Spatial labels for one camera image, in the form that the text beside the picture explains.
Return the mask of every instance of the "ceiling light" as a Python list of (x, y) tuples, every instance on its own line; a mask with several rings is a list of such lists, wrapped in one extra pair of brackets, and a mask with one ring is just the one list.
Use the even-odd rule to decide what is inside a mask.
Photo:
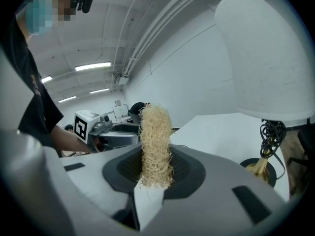
[(74, 99), (74, 98), (76, 98), (76, 96), (73, 96), (73, 97), (70, 97), (70, 98), (67, 98), (67, 99), (64, 99), (64, 100), (60, 100), (58, 102), (61, 103), (61, 102), (64, 102), (64, 101), (67, 101), (67, 100), (71, 100), (71, 99)]
[(102, 92), (102, 91), (107, 91), (107, 90), (109, 90), (109, 88), (105, 88), (105, 89), (101, 89), (101, 90), (97, 90), (97, 91), (92, 91), (92, 92), (90, 92), (90, 93)]
[(52, 78), (51, 76), (48, 76), (48, 77), (42, 79), (41, 82), (42, 82), (42, 83), (45, 83), (45, 82), (50, 81), (50, 80), (52, 80), (52, 79), (53, 79), (53, 78)]
[(111, 62), (96, 63), (96, 64), (90, 64), (90, 65), (81, 65), (81, 66), (75, 67), (75, 70), (82, 71), (82, 70), (91, 69), (91, 68), (108, 67), (111, 65), (112, 65)]

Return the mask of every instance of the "person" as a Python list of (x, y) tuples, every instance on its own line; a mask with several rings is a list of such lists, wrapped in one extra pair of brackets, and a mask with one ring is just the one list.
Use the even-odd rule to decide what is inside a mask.
[(68, 124), (66, 127), (64, 127), (64, 129), (68, 132), (73, 133), (73, 126), (71, 124)]
[(134, 104), (130, 108), (129, 114), (130, 114), (130, 117), (131, 117), (133, 123), (135, 123), (135, 124), (141, 123), (141, 117), (140, 117), (141, 110), (143, 108), (149, 106), (149, 104), (150, 103), (137, 102), (136, 104)]
[(19, 130), (37, 138), (43, 146), (65, 151), (89, 152), (88, 147), (78, 137), (57, 126), (63, 115), (41, 82), (27, 44), (34, 35), (50, 31), (51, 26), (55, 26), (59, 21), (69, 20), (75, 11), (75, 1), (30, 0), (13, 19), (1, 43), (16, 73), (34, 92)]

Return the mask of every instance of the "dried noodle bundle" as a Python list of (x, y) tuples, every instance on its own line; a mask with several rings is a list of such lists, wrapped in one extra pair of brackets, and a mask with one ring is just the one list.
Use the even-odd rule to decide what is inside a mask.
[(142, 111), (142, 173), (144, 186), (159, 184), (169, 187), (173, 181), (173, 168), (169, 162), (171, 153), (169, 139), (172, 124), (168, 112), (159, 106), (150, 106)]

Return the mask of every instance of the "black cable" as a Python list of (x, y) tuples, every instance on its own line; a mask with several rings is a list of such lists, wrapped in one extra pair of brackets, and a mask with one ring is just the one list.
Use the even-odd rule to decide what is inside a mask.
[(285, 125), (282, 121), (262, 121), (265, 121), (265, 123), (260, 126), (260, 136), (262, 138), (260, 156), (262, 158), (269, 158), (274, 155), (279, 161), (283, 167), (284, 172), (280, 177), (277, 178), (278, 180), (285, 174), (285, 166), (280, 158), (276, 155), (276, 151), (280, 147), (286, 135)]

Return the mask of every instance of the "person's arm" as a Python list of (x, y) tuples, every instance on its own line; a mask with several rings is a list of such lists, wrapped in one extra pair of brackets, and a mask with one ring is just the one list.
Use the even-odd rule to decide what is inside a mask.
[(76, 135), (70, 133), (59, 126), (55, 126), (50, 137), (56, 148), (64, 151), (90, 152), (87, 145), (82, 142)]

